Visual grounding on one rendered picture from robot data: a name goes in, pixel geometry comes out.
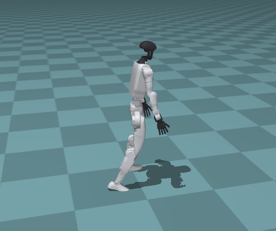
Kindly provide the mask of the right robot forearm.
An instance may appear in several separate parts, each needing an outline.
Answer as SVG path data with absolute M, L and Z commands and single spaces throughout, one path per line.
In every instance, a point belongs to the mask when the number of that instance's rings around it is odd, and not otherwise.
M 158 110 L 158 105 L 157 105 L 157 94 L 155 92 L 152 92 L 150 94 L 149 105 L 151 106 L 152 113 L 155 116 L 156 120 L 161 119 L 161 116 L 160 116 L 159 110 Z

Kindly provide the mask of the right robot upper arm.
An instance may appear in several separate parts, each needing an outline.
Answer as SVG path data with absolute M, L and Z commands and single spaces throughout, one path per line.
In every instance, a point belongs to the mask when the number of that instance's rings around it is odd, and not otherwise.
M 152 91 L 153 88 L 153 71 L 149 67 L 143 67 L 142 68 L 142 76 L 145 79 L 145 87 L 146 87 L 146 93 L 147 97 L 150 99 L 150 94 L 154 91 Z

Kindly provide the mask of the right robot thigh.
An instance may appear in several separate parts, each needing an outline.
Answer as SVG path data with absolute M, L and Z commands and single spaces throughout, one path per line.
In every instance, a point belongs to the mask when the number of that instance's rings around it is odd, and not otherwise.
M 140 112 L 133 113 L 132 125 L 137 126 L 136 128 L 134 128 L 134 134 L 133 134 L 134 147 L 128 148 L 125 152 L 125 155 L 128 151 L 132 150 L 135 152 L 137 156 L 142 148 L 142 145 L 145 139 L 145 134 L 146 134 L 145 119 L 144 119 L 144 116 L 140 115 Z

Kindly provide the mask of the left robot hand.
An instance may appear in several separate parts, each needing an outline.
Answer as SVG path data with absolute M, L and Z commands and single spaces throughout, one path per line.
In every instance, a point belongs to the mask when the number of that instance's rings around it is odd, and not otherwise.
M 144 100 L 145 100 L 145 98 L 144 98 Z M 148 104 L 146 103 L 146 100 L 145 100 L 144 103 L 142 103 L 142 105 L 143 105 L 143 111 L 144 111 L 145 117 L 146 117 L 145 111 L 146 111 L 146 113 L 147 113 L 147 117 L 148 117 L 148 112 L 149 112 L 149 115 L 151 115 L 151 114 L 150 114 L 150 111 L 149 111 L 149 109 L 148 109 L 148 108 L 150 108 L 150 106 L 148 106 Z M 150 110 L 151 110 L 151 108 L 150 108 Z M 148 111 L 148 112 L 147 112 L 147 111 Z M 152 110 L 151 110 L 151 111 L 152 111 Z

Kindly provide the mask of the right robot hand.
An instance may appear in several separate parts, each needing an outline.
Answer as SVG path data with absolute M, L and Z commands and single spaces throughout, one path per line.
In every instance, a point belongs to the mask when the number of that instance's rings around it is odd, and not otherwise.
M 160 115 L 160 116 L 161 116 L 161 115 Z M 158 131 L 159 131 L 159 135 L 161 134 L 161 132 L 162 132 L 162 135 L 163 135 L 163 131 L 164 131 L 164 133 L 166 134 L 165 129 L 166 129 L 166 131 L 168 132 L 166 126 L 169 127 L 169 125 L 166 124 L 164 121 L 162 121 L 162 116 L 161 116 L 161 119 L 159 119 L 159 120 L 156 120 L 156 118 L 155 118 L 155 116 L 154 116 L 154 119 L 155 119 L 155 121 L 157 122 L 157 128 L 158 128 Z M 161 132 L 160 132 L 160 130 L 161 130 Z

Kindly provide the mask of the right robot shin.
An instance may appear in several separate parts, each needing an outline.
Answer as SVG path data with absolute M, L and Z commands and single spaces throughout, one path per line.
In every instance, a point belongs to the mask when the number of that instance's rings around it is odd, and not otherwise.
M 123 161 L 119 167 L 119 173 L 115 180 L 115 185 L 119 185 L 120 182 L 123 180 L 125 175 L 129 172 L 131 167 L 133 166 L 135 160 L 137 159 L 138 155 L 136 156 L 135 152 L 130 150 L 126 153 L 126 156 L 123 158 Z M 117 183 L 117 184 L 116 184 Z

